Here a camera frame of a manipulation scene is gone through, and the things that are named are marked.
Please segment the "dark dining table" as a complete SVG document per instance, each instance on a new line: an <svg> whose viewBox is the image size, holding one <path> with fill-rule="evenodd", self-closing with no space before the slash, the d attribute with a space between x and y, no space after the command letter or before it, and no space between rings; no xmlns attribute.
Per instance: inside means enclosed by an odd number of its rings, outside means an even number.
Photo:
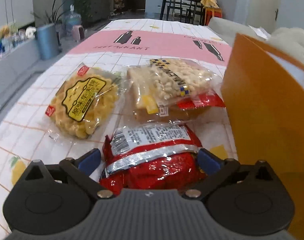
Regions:
<svg viewBox="0 0 304 240"><path fill-rule="evenodd" d="M205 9L198 0L162 0L159 20L168 21L171 12L180 22L194 24L199 17L199 23L204 23Z"/></svg>

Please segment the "red snack bag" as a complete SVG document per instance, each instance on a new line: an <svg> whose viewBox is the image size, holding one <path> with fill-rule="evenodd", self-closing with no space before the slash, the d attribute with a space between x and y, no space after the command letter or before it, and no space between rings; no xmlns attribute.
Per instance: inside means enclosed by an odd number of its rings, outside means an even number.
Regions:
<svg viewBox="0 0 304 240"><path fill-rule="evenodd" d="M206 178L197 161L202 144L187 125L117 128L103 144L100 185L122 189L183 191Z"/></svg>

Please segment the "green potted plant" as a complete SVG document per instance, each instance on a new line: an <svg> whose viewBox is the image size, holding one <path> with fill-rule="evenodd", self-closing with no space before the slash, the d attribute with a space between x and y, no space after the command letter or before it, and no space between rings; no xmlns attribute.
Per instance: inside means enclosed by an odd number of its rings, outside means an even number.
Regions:
<svg viewBox="0 0 304 240"><path fill-rule="evenodd" d="M63 24L63 16L65 13L67 13L67 10L61 11L63 9L63 6L66 2L62 2L58 7L56 6L56 0L53 0L53 4L51 6L51 11L47 12L44 11L43 15L37 14L35 12L30 12L32 16L34 16L34 19L36 21L36 25L38 27L48 24Z"/></svg>

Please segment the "orange stool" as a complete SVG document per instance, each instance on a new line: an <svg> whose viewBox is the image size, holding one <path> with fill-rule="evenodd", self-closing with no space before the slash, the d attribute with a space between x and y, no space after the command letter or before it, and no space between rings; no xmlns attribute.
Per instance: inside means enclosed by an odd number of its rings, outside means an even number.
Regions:
<svg viewBox="0 0 304 240"><path fill-rule="evenodd" d="M212 7L206 7L205 8L205 25L209 24L209 21L212 17L218 17L222 18L223 13L221 8L212 8Z"/></svg>

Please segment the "blue pedal trash bin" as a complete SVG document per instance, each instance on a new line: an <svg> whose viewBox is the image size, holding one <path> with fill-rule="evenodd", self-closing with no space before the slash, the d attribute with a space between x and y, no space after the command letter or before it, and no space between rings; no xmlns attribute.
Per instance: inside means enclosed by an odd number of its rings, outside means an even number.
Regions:
<svg viewBox="0 0 304 240"><path fill-rule="evenodd" d="M60 53L55 24L46 24L36 29L36 40L43 61L52 59Z"/></svg>

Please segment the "grey tv cabinet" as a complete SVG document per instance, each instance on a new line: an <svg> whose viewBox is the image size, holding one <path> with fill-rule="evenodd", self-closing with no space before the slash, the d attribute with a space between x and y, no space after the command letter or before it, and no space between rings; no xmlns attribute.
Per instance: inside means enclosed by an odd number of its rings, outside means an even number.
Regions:
<svg viewBox="0 0 304 240"><path fill-rule="evenodd" d="M4 116L22 89L44 72L36 40L18 45L12 52L0 58L0 119Z"/></svg>

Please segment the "orange cardboard box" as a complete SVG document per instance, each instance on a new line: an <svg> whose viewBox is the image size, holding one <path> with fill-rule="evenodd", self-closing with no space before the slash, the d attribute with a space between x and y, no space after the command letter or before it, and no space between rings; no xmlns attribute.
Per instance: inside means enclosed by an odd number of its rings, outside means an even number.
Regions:
<svg viewBox="0 0 304 240"><path fill-rule="evenodd" d="M295 204L289 232L304 239L304 64L237 34L221 85L239 160L266 160Z"/></svg>

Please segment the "red white wafer pack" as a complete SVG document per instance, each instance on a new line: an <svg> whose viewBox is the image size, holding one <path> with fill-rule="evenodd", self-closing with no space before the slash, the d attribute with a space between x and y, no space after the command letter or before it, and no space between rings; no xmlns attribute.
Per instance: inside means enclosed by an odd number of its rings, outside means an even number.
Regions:
<svg viewBox="0 0 304 240"><path fill-rule="evenodd" d="M213 90L198 94L197 96L186 98L177 103L177 106L182 110L192 110L202 107L223 107L225 104L221 97Z"/></svg>

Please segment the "pink space heater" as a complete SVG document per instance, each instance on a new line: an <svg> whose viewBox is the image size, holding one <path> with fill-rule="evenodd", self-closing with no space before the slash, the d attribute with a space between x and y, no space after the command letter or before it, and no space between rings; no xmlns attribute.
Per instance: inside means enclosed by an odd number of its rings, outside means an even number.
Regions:
<svg viewBox="0 0 304 240"><path fill-rule="evenodd" d="M76 42L80 42L85 39L85 30L82 25L75 25L72 27L72 37Z"/></svg>

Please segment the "water jug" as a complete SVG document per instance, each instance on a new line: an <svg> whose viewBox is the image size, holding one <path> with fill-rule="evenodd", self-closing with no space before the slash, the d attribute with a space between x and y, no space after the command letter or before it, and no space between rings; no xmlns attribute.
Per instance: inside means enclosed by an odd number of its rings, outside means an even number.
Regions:
<svg viewBox="0 0 304 240"><path fill-rule="evenodd" d="M74 26L82 24L81 15L75 12L73 4L70 5L68 15L64 18L64 22L67 36L72 35Z"/></svg>

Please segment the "yellow waffle snack pack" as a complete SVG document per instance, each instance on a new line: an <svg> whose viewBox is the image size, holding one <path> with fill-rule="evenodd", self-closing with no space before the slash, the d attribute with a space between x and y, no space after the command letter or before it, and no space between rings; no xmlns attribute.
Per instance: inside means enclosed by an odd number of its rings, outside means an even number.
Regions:
<svg viewBox="0 0 304 240"><path fill-rule="evenodd" d="M87 139L112 114L121 75L80 63L52 98L45 115L64 133Z"/></svg>

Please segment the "bread slice pack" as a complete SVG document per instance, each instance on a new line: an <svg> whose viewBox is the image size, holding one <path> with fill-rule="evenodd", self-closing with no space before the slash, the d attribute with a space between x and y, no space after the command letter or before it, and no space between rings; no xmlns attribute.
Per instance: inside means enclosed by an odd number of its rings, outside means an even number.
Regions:
<svg viewBox="0 0 304 240"><path fill-rule="evenodd" d="M123 108L124 114L131 114L141 123L162 122L179 124L197 119L200 115L209 111L209 106L181 109L176 104L166 106L155 98L145 81L144 70L139 67L131 67L127 70L127 78L131 81L129 91L125 96Z"/></svg>

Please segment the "checked pink lemon tablecloth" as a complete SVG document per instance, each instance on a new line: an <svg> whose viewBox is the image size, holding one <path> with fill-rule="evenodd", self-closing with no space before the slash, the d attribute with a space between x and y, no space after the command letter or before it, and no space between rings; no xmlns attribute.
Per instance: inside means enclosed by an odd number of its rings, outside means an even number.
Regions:
<svg viewBox="0 0 304 240"><path fill-rule="evenodd" d="M112 30L142 30L148 31L155 36L156 33L182 34L199 38L200 41L216 41L218 44L229 44L232 48L233 42L227 38L221 39L209 27L191 25L179 22L169 22L151 19L115 20L104 27L101 32ZM187 51L185 42L175 42L174 48L179 52L178 58L183 57ZM11 233L9 226L3 216L3 204L9 192L13 188L12 175L21 175L32 160L40 159L44 164L58 164L64 158L77 159L93 148L102 149L106 135L111 135L123 122L121 114L122 101L119 99L114 108L111 118L97 129L94 135L88 139L77 139L64 135L45 115L45 110L63 82L76 70L80 63L88 67L100 68L113 73L125 73L128 66L139 66L149 63L149 59L177 58L173 53L166 55L164 51L159 55L127 54L122 52L107 51L85 52L83 54L74 51L68 52L54 63L48 63L49 67L40 74L27 81L21 92L16 92L9 105L0 113L0 239L4 239ZM196 56L190 59L201 66L216 73L219 77L224 76L227 63L210 63L206 56L198 60ZM190 123L189 127L201 139L204 146L213 148L224 145L229 156L236 157L236 148L232 135L232 129L228 121L227 113L222 108L211 108L205 114L203 123L206 124L205 134L197 124Z"/></svg>

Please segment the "white helmet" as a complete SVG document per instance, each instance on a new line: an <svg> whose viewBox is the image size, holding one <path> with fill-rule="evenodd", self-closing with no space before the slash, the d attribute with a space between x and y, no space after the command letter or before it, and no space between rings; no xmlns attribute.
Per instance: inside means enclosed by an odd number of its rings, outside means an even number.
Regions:
<svg viewBox="0 0 304 240"><path fill-rule="evenodd" d="M25 30L25 36L27 39L35 38L37 28L36 27L27 27Z"/></svg>

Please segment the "puffed grain snack pack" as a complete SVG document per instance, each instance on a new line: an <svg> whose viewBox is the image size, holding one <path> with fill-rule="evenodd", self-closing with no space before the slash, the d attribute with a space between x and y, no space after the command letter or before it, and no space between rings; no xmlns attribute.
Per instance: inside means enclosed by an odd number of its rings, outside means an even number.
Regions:
<svg viewBox="0 0 304 240"><path fill-rule="evenodd" d="M151 59L147 68L153 92L166 101L208 92L220 81L211 70L183 59Z"/></svg>

